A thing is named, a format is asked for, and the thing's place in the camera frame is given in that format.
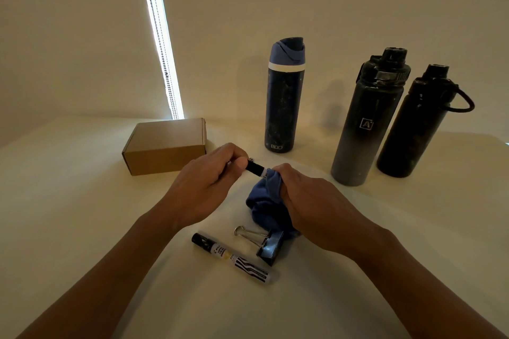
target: paint marker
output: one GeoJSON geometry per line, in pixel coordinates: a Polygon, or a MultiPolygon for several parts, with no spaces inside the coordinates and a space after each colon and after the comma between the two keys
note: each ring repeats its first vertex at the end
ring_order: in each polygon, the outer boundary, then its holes
{"type": "Polygon", "coordinates": [[[267,178],[267,172],[269,169],[264,168],[263,166],[258,165],[257,163],[254,163],[251,159],[248,159],[246,170],[251,172],[252,174],[260,176],[261,178],[267,178]]]}
{"type": "Polygon", "coordinates": [[[230,251],[228,251],[225,247],[220,246],[214,240],[208,239],[205,236],[202,236],[199,233],[195,233],[191,238],[191,241],[195,243],[197,246],[202,247],[208,253],[211,253],[213,256],[218,259],[226,261],[228,264],[231,264],[237,267],[239,270],[247,273],[249,276],[256,278],[264,284],[267,284],[270,280],[270,273],[265,271],[264,269],[257,267],[256,265],[251,264],[248,260],[236,256],[230,251]]]}

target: bottle carry handle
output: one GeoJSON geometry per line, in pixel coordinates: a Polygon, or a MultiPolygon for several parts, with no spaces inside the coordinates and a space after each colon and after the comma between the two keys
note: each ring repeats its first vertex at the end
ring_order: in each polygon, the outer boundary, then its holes
{"type": "Polygon", "coordinates": [[[474,101],[469,96],[467,96],[467,94],[463,90],[461,90],[458,85],[454,85],[452,90],[454,92],[458,93],[461,96],[461,98],[463,98],[468,103],[469,107],[466,109],[459,109],[459,108],[451,108],[449,106],[442,105],[441,106],[442,109],[447,110],[447,111],[452,111],[453,113],[468,113],[469,111],[472,111],[475,109],[474,101]]]}

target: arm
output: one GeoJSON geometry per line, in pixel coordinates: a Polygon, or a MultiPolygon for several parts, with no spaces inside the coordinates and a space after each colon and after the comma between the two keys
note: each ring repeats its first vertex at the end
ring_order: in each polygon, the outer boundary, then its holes
{"type": "Polygon", "coordinates": [[[284,164],[281,196],[311,242],[355,261],[413,338],[506,338],[425,269],[394,234],[362,215],[337,189],[284,164]]]}
{"type": "Polygon", "coordinates": [[[224,201],[247,166],[245,157],[226,144],[186,165],[161,201],[18,339],[111,337],[162,250],[181,228],[205,219],[224,201]]]}

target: a logo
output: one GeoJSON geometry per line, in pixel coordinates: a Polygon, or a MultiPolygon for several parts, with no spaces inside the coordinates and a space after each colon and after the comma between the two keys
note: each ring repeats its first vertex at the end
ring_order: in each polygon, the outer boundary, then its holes
{"type": "Polygon", "coordinates": [[[360,121],[359,128],[366,129],[366,130],[371,130],[373,128],[373,120],[372,119],[362,118],[362,120],[360,121]]]}

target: black water bottle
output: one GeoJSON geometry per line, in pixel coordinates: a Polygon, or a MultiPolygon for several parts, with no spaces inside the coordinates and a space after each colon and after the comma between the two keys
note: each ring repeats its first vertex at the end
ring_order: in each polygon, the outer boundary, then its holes
{"type": "Polygon", "coordinates": [[[474,110],[474,102],[447,78],[448,71],[449,66],[430,64],[413,81],[378,157],[377,167],[385,174],[409,176],[447,112],[474,110]],[[467,109],[450,107],[456,94],[468,102],[467,109]]]}
{"type": "Polygon", "coordinates": [[[293,148],[304,68],[302,38],[286,38],[272,45],[265,115],[265,147],[270,151],[286,153],[293,148]]]}
{"type": "Polygon", "coordinates": [[[407,50],[388,47],[361,66],[331,174],[348,186],[366,181],[410,74],[407,50]]]}

